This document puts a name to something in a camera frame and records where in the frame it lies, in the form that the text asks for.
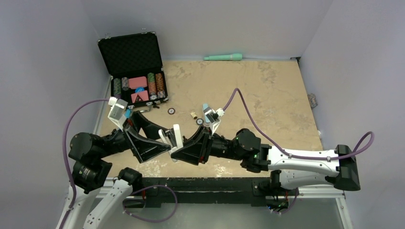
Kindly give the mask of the white stapler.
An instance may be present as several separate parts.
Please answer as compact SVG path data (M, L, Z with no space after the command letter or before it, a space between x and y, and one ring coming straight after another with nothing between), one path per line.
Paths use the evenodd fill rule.
M173 128L168 129L166 131L160 129L158 131L158 134L161 141L170 146L170 149L167 150L170 157L174 152L183 148L183 138L179 124L174 124ZM178 162L178 160L175 158L171 157L171 159L175 163Z

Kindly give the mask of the light blue stapler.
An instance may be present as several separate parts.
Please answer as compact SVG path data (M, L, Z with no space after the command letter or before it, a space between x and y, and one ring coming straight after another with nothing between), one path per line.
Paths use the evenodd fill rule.
M202 105L203 116L205 119L205 123L207 125L212 124L215 121L213 115L215 114L215 110L213 110L207 103Z

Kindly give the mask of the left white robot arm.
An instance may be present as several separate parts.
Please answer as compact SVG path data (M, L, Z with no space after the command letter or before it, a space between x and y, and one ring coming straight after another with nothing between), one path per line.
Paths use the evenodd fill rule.
M64 161L69 176L70 201L65 204L64 215L58 223L60 229L75 228L76 216L81 214L79 204L93 201L112 167L104 157L131 150L140 163L144 163L170 149L166 143L157 141L159 131L166 129L147 120L141 112L130 117L123 116L122 127L106 136L78 133L70 149L64 150Z

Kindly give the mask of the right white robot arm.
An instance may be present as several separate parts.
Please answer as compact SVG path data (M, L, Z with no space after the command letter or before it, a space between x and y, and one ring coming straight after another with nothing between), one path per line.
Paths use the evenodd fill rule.
M278 149L243 128L231 140L200 127L171 158L193 165L212 156L241 162L248 172L270 172L268 188L274 194L311 185L332 185L344 191L361 189L356 157L346 145L333 150L305 151Z

